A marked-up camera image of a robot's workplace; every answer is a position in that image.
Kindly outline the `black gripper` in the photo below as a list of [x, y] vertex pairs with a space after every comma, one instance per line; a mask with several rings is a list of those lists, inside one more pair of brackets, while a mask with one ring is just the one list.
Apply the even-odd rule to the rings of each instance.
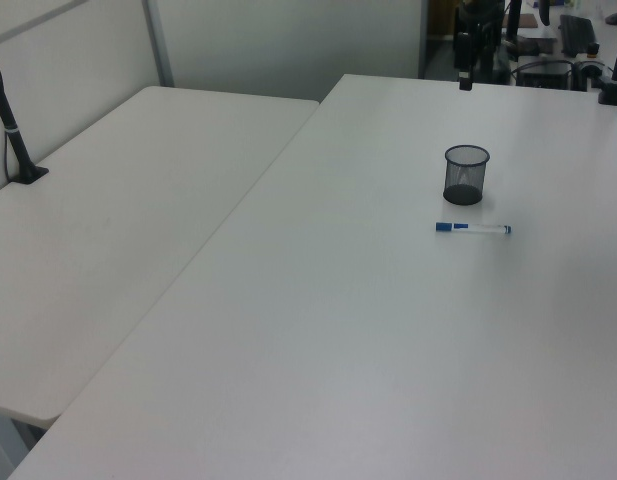
[[458, 4], [458, 30], [455, 42], [455, 68], [458, 70], [459, 88], [471, 91], [472, 37], [470, 32], [481, 30], [480, 72], [491, 76], [494, 65], [493, 30], [499, 32], [504, 18], [504, 2], [499, 0], [461, 0]]

